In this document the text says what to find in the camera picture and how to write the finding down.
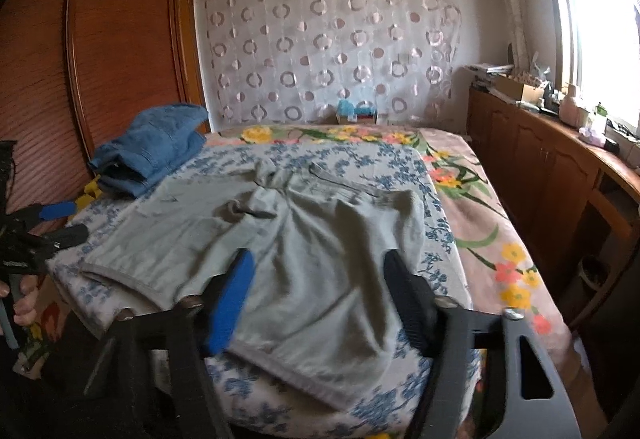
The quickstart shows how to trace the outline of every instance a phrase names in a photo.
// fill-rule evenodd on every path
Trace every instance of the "floral bedspread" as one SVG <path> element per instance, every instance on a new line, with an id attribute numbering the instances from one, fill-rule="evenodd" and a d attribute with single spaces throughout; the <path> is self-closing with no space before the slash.
<path id="1" fill-rule="evenodd" d="M 569 329 L 478 158 L 460 136 L 435 129 L 398 126 L 276 125 L 213 133 L 207 144 L 306 140 L 391 143 L 417 149 L 447 214 L 476 310 L 499 313 L 503 307 L 523 309 L 565 384 L 573 380 L 580 362 L 572 347 Z"/>
<path id="2" fill-rule="evenodd" d="M 460 136 L 432 129 L 403 127 L 254 126 L 210 134 L 207 145 L 244 146 L 305 141 L 389 143 L 417 149 L 447 214 L 476 310 L 498 313 L 505 306 L 524 309 L 565 385 L 574 380 L 579 359 L 571 346 L 570 332 L 486 179 L 477 157 Z M 69 305 L 61 300 L 48 277 L 41 286 L 36 309 L 38 319 L 30 329 L 30 340 L 17 366 L 32 377 L 37 377 L 39 366 L 51 344 L 61 335 L 70 311 Z M 237 390 L 240 398 L 244 397 L 257 374 L 251 369 L 235 371 L 232 363 L 227 366 L 229 372 L 238 373 L 236 377 L 225 381 L 227 388 Z M 363 417 L 368 416 L 368 419 L 375 421 L 381 412 L 389 416 L 388 409 L 395 405 L 395 398 L 394 401 L 388 400 L 387 394 L 380 393 L 370 402 L 370 406 L 362 408 Z M 264 420 L 277 425 L 281 415 L 278 409 L 267 405 L 261 417 L 253 416 L 251 419 L 256 424 Z M 466 424 L 472 429 L 472 420 Z M 336 429 L 335 432 L 340 435 L 348 432 L 348 429 Z M 458 437 L 467 437 L 465 430 L 461 430 Z"/>
<path id="3" fill-rule="evenodd" d="M 417 274 L 429 280 L 440 294 L 471 307 L 465 275 L 453 235 L 433 182 L 420 154 L 399 145 L 272 144 L 205 148 L 176 175 L 226 174 L 252 168 L 258 159 L 283 168 L 314 162 L 329 173 L 381 189 L 412 189 L 424 203 L 425 244 Z M 48 262 L 52 277 L 89 330 L 99 334 L 114 314 L 125 307 L 136 313 L 153 311 L 148 301 L 117 283 L 97 281 L 81 274 L 84 257 L 117 228 L 139 202 L 102 195 L 74 222 L 86 224 L 90 238 L 84 245 L 60 251 Z M 479 355 L 472 355 L 467 372 L 468 409 L 479 376 Z M 154 356 L 156 383 L 170 390 L 166 353 Z M 431 359 L 418 355 L 404 333 L 398 334 L 392 362 L 377 387 L 349 411 L 336 412 L 304 393 L 292 389 L 266 372 L 235 358 L 221 355 L 206 359 L 207 371 L 229 419 L 249 429 L 281 437 L 364 437 L 377 433 L 402 433 L 409 424 L 431 368 Z"/>

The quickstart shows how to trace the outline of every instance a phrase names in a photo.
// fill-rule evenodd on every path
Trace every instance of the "trash bin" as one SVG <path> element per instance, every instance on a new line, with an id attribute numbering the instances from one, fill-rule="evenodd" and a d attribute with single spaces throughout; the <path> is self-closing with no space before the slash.
<path id="1" fill-rule="evenodd" d="M 577 274 L 560 298 L 558 308 L 569 324 L 587 306 L 596 291 L 607 280 L 607 266 L 593 255 L 586 255 L 578 262 Z"/>

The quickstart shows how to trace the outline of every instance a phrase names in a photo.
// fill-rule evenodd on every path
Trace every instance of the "wardrobe door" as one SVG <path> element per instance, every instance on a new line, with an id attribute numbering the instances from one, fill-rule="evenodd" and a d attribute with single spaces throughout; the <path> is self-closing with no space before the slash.
<path id="1" fill-rule="evenodd" d="M 67 88 L 66 0 L 0 8 L 0 140 L 15 139 L 9 210 L 75 198 L 91 180 Z"/>
<path id="2" fill-rule="evenodd" d="M 190 103 L 206 106 L 202 89 L 202 77 L 200 76 L 193 0 L 175 0 L 175 9 L 184 93 Z M 198 131 L 203 134 L 211 132 L 209 121 L 207 120 L 201 124 Z"/>
<path id="3" fill-rule="evenodd" d="M 186 101 L 174 0 L 68 0 L 72 97 L 89 155 L 151 106 Z"/>

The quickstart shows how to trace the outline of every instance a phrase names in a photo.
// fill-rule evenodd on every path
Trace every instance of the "blue gripper pad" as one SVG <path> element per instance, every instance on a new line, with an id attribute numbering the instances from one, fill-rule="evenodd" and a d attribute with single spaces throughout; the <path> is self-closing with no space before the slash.
<path id="1" fill-rule="evenodd" d="M 74 213 L 76 213 L 75 202 L 58 202 L 57 204 L 43 206 L 40 211 L 40 218 L 43 221 L 53 221 L 56 218 L 73 215 Z"/>
<path id="2" fill-rule="evenodd" d="M 230 342 L 254 274 L 254 256 L 248 249 L 239 249 L 226 273 L 226 283 L 218 303 L 209 316 L 207 348 L 212 356 L 221 353 Z"/>

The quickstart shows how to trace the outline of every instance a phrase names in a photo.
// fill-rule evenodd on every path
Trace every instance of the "gray t-shirt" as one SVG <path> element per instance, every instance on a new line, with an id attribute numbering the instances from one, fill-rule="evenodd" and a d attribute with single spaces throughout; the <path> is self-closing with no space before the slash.
<path id="1" fill-rule="evenodd" d="M 256 274 L 229 351 L 344 410 L 394 352 L 399 320 L 384 255 L 399 249 L 415 270 L 423 243 L 415 192 L 260 161 L 238 174 L 165 179 L 82 269 L 166 310 L 250 249 Z"/>

